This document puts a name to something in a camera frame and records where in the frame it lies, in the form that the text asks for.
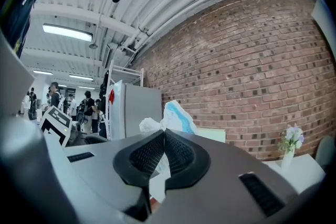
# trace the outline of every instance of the black backpack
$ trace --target black backpack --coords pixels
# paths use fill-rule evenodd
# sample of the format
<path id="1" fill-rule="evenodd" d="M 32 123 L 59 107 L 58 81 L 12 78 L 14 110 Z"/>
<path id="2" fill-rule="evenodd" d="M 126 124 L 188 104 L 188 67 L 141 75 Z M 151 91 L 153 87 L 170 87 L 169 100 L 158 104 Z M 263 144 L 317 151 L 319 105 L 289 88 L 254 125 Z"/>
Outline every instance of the black backpack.
<path id="1" fill-rule="evenodd" d="M 92 111 L 88 107 L 88 101 L 86 99 L 83 99 L 78 106 L 78 113 L 85 114 L 87 112 L 89 112 L 89 115 L 92 115 Z"/>

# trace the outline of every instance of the brick wall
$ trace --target brick wall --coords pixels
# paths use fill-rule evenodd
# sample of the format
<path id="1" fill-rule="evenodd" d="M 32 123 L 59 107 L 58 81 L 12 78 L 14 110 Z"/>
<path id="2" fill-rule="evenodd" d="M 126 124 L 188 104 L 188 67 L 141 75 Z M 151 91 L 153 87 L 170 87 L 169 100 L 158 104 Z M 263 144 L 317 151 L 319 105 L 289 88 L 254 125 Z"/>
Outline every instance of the brick wall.
<path id="1" fill-rule="evenodd" d="M 135 63 L 163 104 L 178 100 L 197 126 L 260 159 L 297 123 L 313 154 L 334 134 L 334 60 L 311 17 L 315 0 L 225 0 L 170 31 Z"/>

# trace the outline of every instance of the fluorescent light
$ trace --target fluorescent light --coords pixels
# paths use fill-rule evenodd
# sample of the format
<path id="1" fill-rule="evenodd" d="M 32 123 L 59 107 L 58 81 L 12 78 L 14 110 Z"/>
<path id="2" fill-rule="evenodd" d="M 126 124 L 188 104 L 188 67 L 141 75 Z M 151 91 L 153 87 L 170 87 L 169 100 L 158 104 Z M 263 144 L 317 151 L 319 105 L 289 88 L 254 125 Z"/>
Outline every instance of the fluorescent light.
<path id="1" fill-rule="evenodd" d="M 84 41 L 91 42 L 92 41 L 92 34 L 84 31 L 79 31 L 73 28 L 58 26 L 58 25 L 50 25 L 50 24 L 43 24 L 43 30 L 46 33 L 56 34 L 66 37 L 73 37 L 77 39 L 81 39 Z"/>
<path id="2" fill-rule="evenodd" d="M 38 70 L 34 70 L 34 73 L 44 74 L 44 75 L 52 75 L 53 74 L 53 73 L 50 73 L 50 72 L 44 72 L 44 71 L 38 71 Z"/>
<path id="3" fill-rule="evenodd" d="M 75 78 L 75 79 L 87 79 L 87 80 L 93 80 L 93 78 L 88 78 L 88 77 L 81 77 L 81 76 L 77 76 L 77 75 L 69 75 L 69 77 L 71 78 Z"/>
<path id="4" fill-rule="evenodd" d="M 90 88 L 90 87 L 82 87 L 82 86 L 78 86 L 79 88 L 82 88 L 82 89 L 90 89 L 90 90 L 94 90 L 94 88 Z"/>

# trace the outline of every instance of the black grille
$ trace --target black grille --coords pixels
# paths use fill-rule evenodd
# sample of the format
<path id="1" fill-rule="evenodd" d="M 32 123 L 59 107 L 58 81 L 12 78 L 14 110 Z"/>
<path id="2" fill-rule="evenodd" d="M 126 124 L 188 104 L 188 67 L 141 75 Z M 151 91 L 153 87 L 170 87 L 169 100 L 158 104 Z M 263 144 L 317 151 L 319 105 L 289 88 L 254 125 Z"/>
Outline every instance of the black grille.
<path id="1" fill-rule="evenodd" d="M 149 177 L 159 164 L 164 152 L 164 136 L 160 135 L 131 153 L 131 164 Z"/>
<path id="2" fill-rule="evenodd" d="M 71 163 L 81 161 L 82 159 L 87 159 L 90 157 L 94 157 L 94 155 L 91 152 L 85 152 L 73 156 L 69 156 L 68 159 Z"/>
<path id="3" fill-rule="evenodd" d="M 165 153 L 169 161 L 171 175 L 178 174 L 186 169 L 194 160 L 194 152 L 179 140 L 165 134 Z"/>
<path id="4" fill-rule="evenodd" d="M 255 174 L 245 174 L 239 178 L 267 217 L 285 206 Z"/>

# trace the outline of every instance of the light fixture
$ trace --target light fixture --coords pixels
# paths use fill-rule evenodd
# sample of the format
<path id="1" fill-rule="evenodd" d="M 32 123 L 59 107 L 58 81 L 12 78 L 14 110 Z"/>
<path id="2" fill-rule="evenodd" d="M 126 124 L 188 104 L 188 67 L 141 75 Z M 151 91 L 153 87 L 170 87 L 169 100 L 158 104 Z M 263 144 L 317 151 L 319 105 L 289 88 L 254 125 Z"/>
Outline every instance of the light fixture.
<path id="1" fill-rule="evenodd" d="M 82 86 L 78 86 L 79 88 L 82 88 L 82 89 L 90 89 L 90 90 L 94 90 L 94 88 L 90 88 L 90 87 L 82 87 Z"/>
<path id="2" fill-rule="evenodd" d="M 44 74 L 44 75 L 52 75 L 53 74 L 53 73 L 50 73 L 50 72 L 44 72 L 44 71 L 38 71 L 38 70 L 34 70 L 34 73 Z"/>
<path id="3" fill-rule="evenodd" d="M 81 77 L 77 75 L 69 75 L 69 77 L 75 78 L 75 79 L 86 79 L 86 80 L 91 80 L 91 81 L 93 80 L 93 78 Z"/>
<path id="4" fill-rule="evenodd" d="M 80 31 L 77 29 L 59 26 L 59 25 L 51 25 L 51 24 L 43 24 L 43 30 L 46 33 L 56 34 L 66 37 L 73 37 L 77 39 L 81 39 L 84 41 L 91 42 L 92 41 L 92 33 Z"/>

